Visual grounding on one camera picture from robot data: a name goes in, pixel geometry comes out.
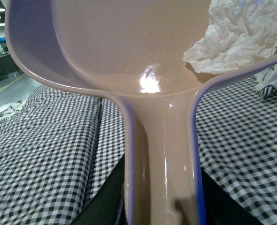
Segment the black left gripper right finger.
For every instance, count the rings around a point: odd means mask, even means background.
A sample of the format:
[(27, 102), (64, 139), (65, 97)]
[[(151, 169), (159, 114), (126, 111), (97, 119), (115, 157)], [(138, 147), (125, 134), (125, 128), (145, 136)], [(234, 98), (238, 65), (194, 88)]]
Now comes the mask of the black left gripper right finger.
[(260, 225), (261, 222), (233, 200), (201, 170), (208, 225)]

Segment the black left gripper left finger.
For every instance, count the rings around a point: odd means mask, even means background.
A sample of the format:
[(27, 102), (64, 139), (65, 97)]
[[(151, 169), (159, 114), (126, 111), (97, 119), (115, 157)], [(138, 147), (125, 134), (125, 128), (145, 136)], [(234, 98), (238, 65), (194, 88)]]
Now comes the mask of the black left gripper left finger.
[(124, 167), (122, 157), (96, 196), (72, 222), (74, 225), (124, 225)]

